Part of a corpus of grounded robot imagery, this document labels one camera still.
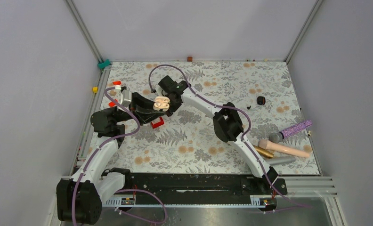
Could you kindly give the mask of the pink earbud charging case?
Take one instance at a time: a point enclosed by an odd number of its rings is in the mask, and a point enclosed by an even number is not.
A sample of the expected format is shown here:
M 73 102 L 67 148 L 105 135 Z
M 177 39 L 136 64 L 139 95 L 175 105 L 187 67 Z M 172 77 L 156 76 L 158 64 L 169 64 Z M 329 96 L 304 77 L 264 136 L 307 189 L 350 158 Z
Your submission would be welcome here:
M 166 112 L 170 108 L 170 99 L 164 96 L 158 96 L 154 99 L 153 109 Z

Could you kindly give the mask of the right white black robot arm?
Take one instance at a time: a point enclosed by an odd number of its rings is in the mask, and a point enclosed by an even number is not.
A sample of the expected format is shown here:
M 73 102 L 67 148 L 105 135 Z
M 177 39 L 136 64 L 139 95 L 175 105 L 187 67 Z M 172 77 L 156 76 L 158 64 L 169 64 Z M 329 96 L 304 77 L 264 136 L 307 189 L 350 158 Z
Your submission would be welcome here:
M 260 156 L 254 145 L 247 138 L 247 132 L 243 129 L 243 123 L 239 115 L 239 113 L 246 115 L 244 111 L 236 108 L 231 102 L 224 105 L 216 104 L 193 90 L 188 82 L 181 81 L 177 83 L 169 76 L 161 79 L 158 87 L 170 99 L 171 112 L 175 111 L 176 106 L 186 104 L 212 118 L 216 136 L 239 152 L 252 175 L 258 179 L 257 188 L 261 193 L 276 193 L 282 197 L 287 194 L 285 181 Z

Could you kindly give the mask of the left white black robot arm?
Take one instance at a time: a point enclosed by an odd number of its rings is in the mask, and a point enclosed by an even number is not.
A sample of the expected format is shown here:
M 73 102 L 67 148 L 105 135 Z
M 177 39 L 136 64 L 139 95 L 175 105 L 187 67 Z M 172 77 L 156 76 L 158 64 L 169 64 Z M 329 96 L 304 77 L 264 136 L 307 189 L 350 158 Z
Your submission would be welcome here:
M 106 166 L 125 137 L 166 114 L 170 100 L 156 97 L 151 101 L 134 92 L 129 93 L 127 99 L 114 99 L 112 103 L 112 107 L 95 112 L 90 118 L 100 144 L 69 179 L 61 179 L 56 187 L 60 221 L 95 224 L 103 205 L 115 193 L 136 193 L 129 169 L 107 169 Z

